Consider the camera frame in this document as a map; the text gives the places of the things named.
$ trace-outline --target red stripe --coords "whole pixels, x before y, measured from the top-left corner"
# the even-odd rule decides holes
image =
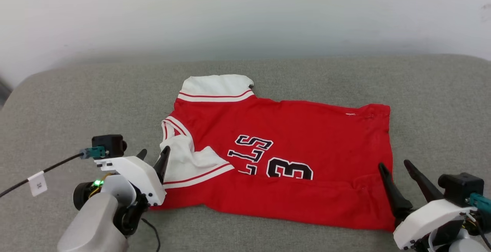
[[[191,180],[194,180],[194,179],[200,178],[200,177],[202,177],[202,176],[208,175],[208,174],[210,174],[210,173],[214,172],[215,170],[219,170],[219,169],[223,168],[224,166],[228,166],[228,165],[230,165],[230,163],[225,163],[225,164],[223,164],[223,165],[219,166],[218,168],[215,168],[214,170],[210,170],[210,171],[209,171],[209,172],[207,172],[207,173],[203,173],[202,175],[198,175],[198,176],[195,176],[195,177],[190,178],[190,179],[181,180],[181,181],[171,181],[171,182],[165,182],[164,184],[175,184],[175,183],[188,182],[188,181],[191,181]]]
[[[182,128],[180,128],[177,124],[175,124],[173,121],[171,120],[168,120],[168,119],[164,119],[164,121],[168,121],[169,123],[173,124],[175,127],[177,127],[184,136],[187,136],[186,133],[184,132],[184,130]]]
[[[181,95],[184,95],[184,96],[188,96],[188,97],[193,97],[193,98],[238,98],[240,96],[244,96],[246,93],[248,92],[252,92],[251,89],[245,91],[244,93],[238,95],[238,96],[205,96],[205,95],[188,95],[186,93],[182,93],[182,92],[179,92],[179,94]]]

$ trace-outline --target jersey armhole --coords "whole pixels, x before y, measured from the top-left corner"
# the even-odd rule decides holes
[[[191,136],[191,132],[184,126],[184,124],[171,115],[162,121],[162,132],[163,132],[162,141],[165,141],[168,138],[172,138],[176,135],[184,135],[190,137],[191,140],[193,140],[193,137]]]
[[[170,147],[163,183],[165,189],[189,187],[234,169],[209,146],[195,151],[191,132],[172,114],[162,121],[162,130],[160,149]]]

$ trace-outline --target printed number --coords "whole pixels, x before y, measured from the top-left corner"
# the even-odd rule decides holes
[[[241,159],[249,160],[252,163],[258,163],[259,160],[261,160],[261,157],[263,157],[265,150],[270,149],[270,147],[273,145],[273,141],[258,137],[250,137],[247,135],[239,135],[239,137],[237,137],[237,140],[235,140],[235,144],[255,148],[252,149],[252,155],[242,154],[230,149],[227,153],[228,157],[238,157]],[[256,165],[251,165],[248,163],[247,165],[245,165],[245,167],[247,168],[247,171],[239,170],[239,172],[245,173],[246,175],[256,175]],[[314,172],[312,171],[310,166],[304,163],[290,162],[275,157],[269,159],[266,175],[268,175],[268,177],[286,176],[312,180]]]
[[[290,162],[280,158],[271,158],[268,161],[267,174],[268,177],[287,176],[308,180],[312,180],[314,176],[314,172],[307,164]]]

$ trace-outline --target teal connector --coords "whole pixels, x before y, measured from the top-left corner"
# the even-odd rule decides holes
[[[103,158],[105,157],[104,147],[87,147],[80,150],[83,155],[80,156],[81,159],[89,158]]]
[[[479,209],[479,211],[491,213],[491,200],[481,196],[480,194],[470,194],[468,204],[476,207]]]

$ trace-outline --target white wall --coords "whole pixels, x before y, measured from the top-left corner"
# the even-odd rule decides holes
[[[491,0],[0,0],[0,77],[84,61],[462,53]]]

